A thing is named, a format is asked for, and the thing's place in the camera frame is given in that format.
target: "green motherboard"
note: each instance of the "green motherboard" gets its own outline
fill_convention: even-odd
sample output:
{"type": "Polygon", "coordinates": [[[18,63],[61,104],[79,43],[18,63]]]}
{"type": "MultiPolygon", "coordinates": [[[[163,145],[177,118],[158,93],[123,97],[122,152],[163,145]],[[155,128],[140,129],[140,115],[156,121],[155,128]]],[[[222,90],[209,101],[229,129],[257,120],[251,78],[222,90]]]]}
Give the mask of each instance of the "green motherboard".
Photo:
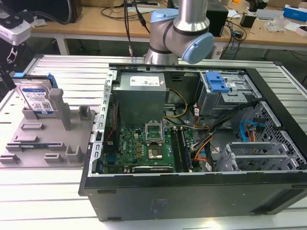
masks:
{"type": "Polygon", "coordinates": [[[145,128],[122,128],[116,153],[107,154],[102,159],[100,170],[104,173],[130,173],[136,170],[165,170],[168,172],[188,172],[191,169],[190,149],[194,144],[190,129],[149,128],[147,138],[162,138],[162,143],[150,142],[145,128]]]}
{"type": "MultiPolygon", "coordinates": [[[[151,138],[159,137],[159,133],[149,131],[151,138]]],[[[146,145],[145,129],[121,129],[119,139],[119,153],[116,156],[116,164],[122,165],[149,165],[149,166],[173,166],[174,157],[170,136],[170,129],[165,129],[165,139],[162,146],[146,145]]]]}

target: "white cable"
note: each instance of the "white cable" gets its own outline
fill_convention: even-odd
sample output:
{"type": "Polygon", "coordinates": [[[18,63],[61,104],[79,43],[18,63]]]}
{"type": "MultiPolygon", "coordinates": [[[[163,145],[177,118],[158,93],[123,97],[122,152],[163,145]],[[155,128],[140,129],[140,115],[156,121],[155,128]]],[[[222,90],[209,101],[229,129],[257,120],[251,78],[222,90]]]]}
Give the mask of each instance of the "white cable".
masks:
{"type": "Polygon", "coordinates": [[[62,24],[62,25],[67,25],[67,24],[70,23],[71,18],[72,18],[72,5],[71,5],[71,0],[67,0],[67,3],[68,3],[69,14],[68,14],[68,19],[67,19],[66,22],[62,22],[62,21],[56,19],[55,17],[53,17],[53,16],[51,16],[51,15],[49,15],[49,14],[47,14],[47,13],[41,12],[41,11],[33,11],[32,13],[33,13],[35,16],[44,16],[44,17],[46,17],[46,18],[48,18],[48,19],[50,19],[50,20],[53,20],[53,21],[55,21],[55,22],[57,22],[57,23],[60,23],[60,24],[62,24]]]}
{"type": "Polygon", "coordinates": [[[172,125],[174,126],[178,126],[178,127],[186,127],[186,128],[191,128],[191,129],[199,129],[199,130],[203,130],[203,128],[195,128],[195,127],[192,127],[192,126],[186,126],[186,125],[176,125],[175,123],[173,123],[171,120],[167,120],[169,123],[171,123],[172,125]]]}

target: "ram slot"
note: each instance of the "ram slot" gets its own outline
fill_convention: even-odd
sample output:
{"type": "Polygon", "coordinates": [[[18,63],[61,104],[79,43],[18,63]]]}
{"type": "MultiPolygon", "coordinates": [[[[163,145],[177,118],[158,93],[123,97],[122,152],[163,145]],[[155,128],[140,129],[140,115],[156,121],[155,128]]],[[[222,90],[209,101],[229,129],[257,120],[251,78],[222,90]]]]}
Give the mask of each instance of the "ram slot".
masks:
{"type": "Polygon", "coordinates": [[[192,163],[191,163],[191,157],[190,157],[190,153],[189,153],[189,149],[186,143],[186,137],[184,135],[183,130],[180,130],[178,132],[178,135],[180,136],[180,140],[182,140],[182,145],[183,146],[183,153],[184,153],[184,159],[186,159],[186,163],[187,163],[187,170],[191,169],[192,167],[192,163]]]}
{"type": "Polygon", "coordinates": [[[176,172],[183,172],[177,131],[171,129],[172,148],[176,172]]]}
{"type": "Polygon", "coordinates": [[[183,130],[179,130],[177,132],[177,138],[178,138],[178,143],[179,143],[179,153],[180,153],[180,160],[182,164],[182,169],[184,172],[188,172],[188,162],[186,158],[186,154],[188,151],[187,145],[186,145],[186,140],[184,138],[183,130]]]}

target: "white box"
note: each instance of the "white box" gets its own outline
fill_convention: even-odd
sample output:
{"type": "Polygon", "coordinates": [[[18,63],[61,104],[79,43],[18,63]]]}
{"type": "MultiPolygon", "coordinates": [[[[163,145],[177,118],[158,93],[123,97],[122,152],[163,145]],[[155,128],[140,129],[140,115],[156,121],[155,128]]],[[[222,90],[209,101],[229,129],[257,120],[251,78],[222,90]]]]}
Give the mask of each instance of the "white box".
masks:
{"type": "Polygon", "coordinates": [[[307,37],[307,25],[298,27],[295,32],[303,37],[307,37]]]}

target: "metal slotted table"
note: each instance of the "metal slotted table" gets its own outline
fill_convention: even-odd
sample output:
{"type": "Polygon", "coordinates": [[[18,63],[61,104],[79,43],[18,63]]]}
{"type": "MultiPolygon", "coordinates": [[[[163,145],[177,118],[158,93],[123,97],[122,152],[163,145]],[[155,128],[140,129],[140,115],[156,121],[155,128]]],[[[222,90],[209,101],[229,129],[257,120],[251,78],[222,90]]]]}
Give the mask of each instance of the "metal slotted table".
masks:
{"type": "MultiPolygon", "coordinates": [[[[27,74],[52,73],[64,102],[71,109],[90,105],[99,113],[109,63],[143,63],[143,58],[48,56],[35,58],[25,70],[27,74]]],[[[307,133],[307,92],[283,67],[273,62],[204,60],[199,65],[216,67],[256,68],[307,133]]],[[[0,103],[0,151],[12,137],[22,120],[22,99],[11,91],[0,103]]],[[[94,140],[96,123],[93,125],[94,140]]],[[[220,217],[171,220],[104,222],[97,219],[87,197],[78,195],[81,168],[1,170],[1,229],[307,229],[307,198],[274,216],[220,217]]]]}

